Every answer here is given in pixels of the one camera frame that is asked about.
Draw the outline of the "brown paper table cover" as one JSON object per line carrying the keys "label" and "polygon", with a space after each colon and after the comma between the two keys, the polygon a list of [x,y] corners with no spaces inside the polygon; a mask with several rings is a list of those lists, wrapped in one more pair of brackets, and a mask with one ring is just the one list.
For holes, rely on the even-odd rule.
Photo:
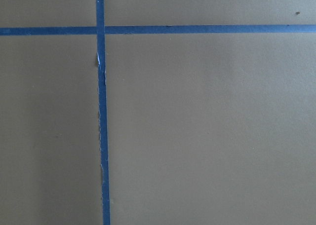
{"label": "brown paper table cover", "polygon": [[313,225],[316,0],[0,0],[3,225]]}

